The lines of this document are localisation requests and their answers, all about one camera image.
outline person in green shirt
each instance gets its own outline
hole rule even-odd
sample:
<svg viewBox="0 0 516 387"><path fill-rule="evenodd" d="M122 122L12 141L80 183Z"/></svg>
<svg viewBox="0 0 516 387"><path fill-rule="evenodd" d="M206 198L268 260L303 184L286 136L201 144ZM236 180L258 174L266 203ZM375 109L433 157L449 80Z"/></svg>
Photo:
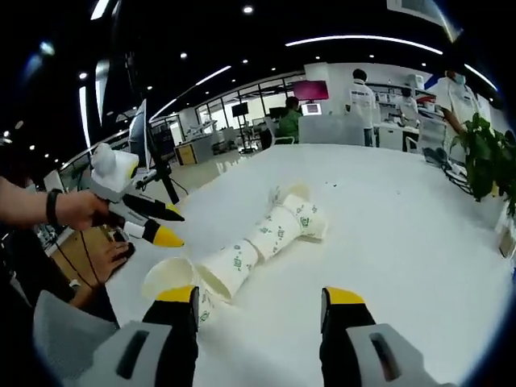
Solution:
<svg viewBox="0 0 516 387"><path fill-rule="evenodd" d="M294 142L297 142L299 138L299 118L302 117L302 114L298 112L299 100L295 97L288 97L285 106L287 114L280 119L277 137L294 137Z"/></svg>

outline potted plant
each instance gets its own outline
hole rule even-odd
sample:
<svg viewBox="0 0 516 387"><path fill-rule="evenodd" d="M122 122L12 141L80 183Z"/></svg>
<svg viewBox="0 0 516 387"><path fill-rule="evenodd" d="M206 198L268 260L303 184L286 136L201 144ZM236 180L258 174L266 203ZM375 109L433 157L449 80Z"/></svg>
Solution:
<svg viewBox="0 0 516 387"><path fill-rule="evenodd" d="M516 144L511 138L494 131L489 121L478 113L473 115L472 121L466 121L465 125L467 130L454 138L451 147L461 144L466 152L465 167L473 197L477 202L481 202L483 198L488 198L486 201L489 201L491 196L500 203L493 209L495 214L492 216L496 216L495 222L501 213L502 198L509 203L507 214L514 217Z"/></svg>

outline red screen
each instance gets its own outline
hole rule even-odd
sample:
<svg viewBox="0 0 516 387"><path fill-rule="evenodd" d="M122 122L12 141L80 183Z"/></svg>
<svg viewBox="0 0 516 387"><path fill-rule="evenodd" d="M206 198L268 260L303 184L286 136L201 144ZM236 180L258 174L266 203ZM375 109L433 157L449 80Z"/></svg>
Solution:
<svg viewBox="0 0 516 387"><path fill-rule="evenodd" d="M328 99L328 88L325 81L299 81L293 83L293 95L300 101Z"/></svg>

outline ceiling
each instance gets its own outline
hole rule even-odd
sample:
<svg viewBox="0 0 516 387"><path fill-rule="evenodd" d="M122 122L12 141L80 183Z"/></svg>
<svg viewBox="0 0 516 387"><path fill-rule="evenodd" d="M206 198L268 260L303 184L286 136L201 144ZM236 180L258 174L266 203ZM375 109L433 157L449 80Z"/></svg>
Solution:
<svg viewBox="0 0 516 387"><path fill-rule="evenodd" d="M4 51L7 70L2 74L0 118L11 132L15 153L33 173L56 167L85 149L78 89L85 82L80 72L92 73L97 61L111 59L102 127L90 128L94 144L127 126L116 123L118 114L148 99L151 114L182 95L198 81L226 66L229 70L177 99L164 113L196 106L239 85L271 77L274 73L302 70L315 62L367 62L401 65L442 73L443 58L404 44L374 40L332 40L287 48L286 43L325 35L381 35L425 44L442 51L453 50L479 68L475 52L459 41L451 45L443 29L424 19L387 10L385 1L335 2L321 0L309 6L300 2L239 1L164 2L122 0L118 18L112 17L116 1L98 20L89 20L96 0L58 2L21 1L13 5L10 18L18 21L15 34ZM254 6L245 15L245 5ZM40 56L39 70L29 76L27 68L47 41L53 56ZM181 59L182 52L188 54ZM130 54L132 84L125 66ZM477 77L468 83L486 97L493 91ZM23 126L15 130L15 124Z"/></svg>

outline floor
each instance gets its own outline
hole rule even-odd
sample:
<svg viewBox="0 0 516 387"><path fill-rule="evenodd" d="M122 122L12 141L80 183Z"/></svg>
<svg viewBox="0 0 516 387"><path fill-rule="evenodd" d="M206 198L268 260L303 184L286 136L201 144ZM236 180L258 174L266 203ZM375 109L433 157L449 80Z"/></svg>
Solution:
<svg viewBox="0 0 516 387"><path fill-rule="evenodd" d="M222 155L214 156L202 164L195 165L179 165L172 164L172 173L170 177L174 180L174 188L180 199L187 196L187 193L181 188L186 189L189 194L194 190L201 188L204 184L209 183L216 177L227 172L232 166L241 163L258 152L248 155L241 155L237 151L231 151ZM153 198L161 200L162 202L170 202L170 198L164 189L161 181L153 182L147 186L147 192Z"/></svg>

